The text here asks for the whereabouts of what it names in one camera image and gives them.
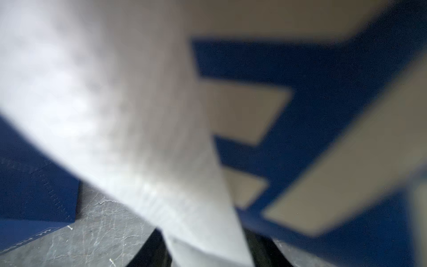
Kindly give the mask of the blue cream takeout bag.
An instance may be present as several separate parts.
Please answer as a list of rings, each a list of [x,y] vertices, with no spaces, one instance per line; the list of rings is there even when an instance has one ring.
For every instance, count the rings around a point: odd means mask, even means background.
[[[183,267],[427,264],[425,1],[2,1],[1,119]]]
[[[1,120],[1,254],[76,220],[79,180]]]

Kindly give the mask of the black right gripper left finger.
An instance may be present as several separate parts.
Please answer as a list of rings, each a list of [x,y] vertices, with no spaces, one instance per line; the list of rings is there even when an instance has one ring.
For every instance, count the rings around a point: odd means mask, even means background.
[[[127,267],[171,267],[172,257],[161,231],[155,229]]]

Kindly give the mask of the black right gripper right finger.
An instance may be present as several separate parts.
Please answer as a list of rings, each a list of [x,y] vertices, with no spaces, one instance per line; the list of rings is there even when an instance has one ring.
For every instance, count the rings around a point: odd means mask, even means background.
[[[292,267],[272,239],[244,229],[256,267]]]

